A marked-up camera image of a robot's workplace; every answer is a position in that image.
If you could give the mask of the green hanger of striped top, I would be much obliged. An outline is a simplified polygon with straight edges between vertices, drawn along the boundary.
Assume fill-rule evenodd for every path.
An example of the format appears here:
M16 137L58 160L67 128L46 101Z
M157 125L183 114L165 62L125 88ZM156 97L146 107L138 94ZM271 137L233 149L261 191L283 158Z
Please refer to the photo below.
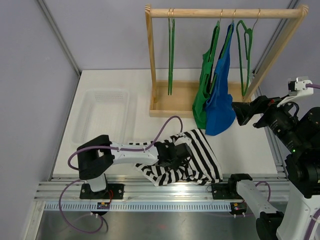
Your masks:
M250 83L250 70L251 70L251 51L253 45L253 35L254 28L258 22L258 19L261 14L261 9L259 8L257 19L253 24L252 28L246 26L243 20L239 20L236 24L236 36L237 36L237 46L238 46L238 59L239 59L239 67L240 67L240 85L241 85L241 96L244 97L248 91L249 83ZM246 80L244 80L243 74L243 57L242 57L242 41L240 37L240 26L243 28L243 41L244 41L244 50L245 50L245 59L246 59Z

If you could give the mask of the striped black white tank top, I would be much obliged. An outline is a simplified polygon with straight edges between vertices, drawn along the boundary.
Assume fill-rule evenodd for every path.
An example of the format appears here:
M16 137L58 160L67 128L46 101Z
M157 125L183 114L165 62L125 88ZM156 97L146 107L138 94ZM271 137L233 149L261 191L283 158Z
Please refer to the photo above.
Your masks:
M176 143L181 141L184 136L191 139L189 147L192 155L188 158L187 165L172 169L167 166L136 163L134 169L156 187L182 181L192 182L200 186L222 182L222 168L205 134L199 128L185 131L183 134L172 135L164 141Z

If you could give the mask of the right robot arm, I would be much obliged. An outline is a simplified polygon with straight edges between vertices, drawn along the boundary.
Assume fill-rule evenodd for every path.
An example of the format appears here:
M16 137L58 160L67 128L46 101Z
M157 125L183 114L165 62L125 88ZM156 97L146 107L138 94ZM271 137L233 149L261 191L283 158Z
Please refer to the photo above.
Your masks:
M233 102L238 124L246 125L256 114L254 127L268 127L285 145L289 200L285 212L268 202L245 173L232 174L227 193L240 196L256 218L261 240L312 240L320 225L320 109L313 107L302 119L289 113L299 106L286 98L259 96L252 102Z

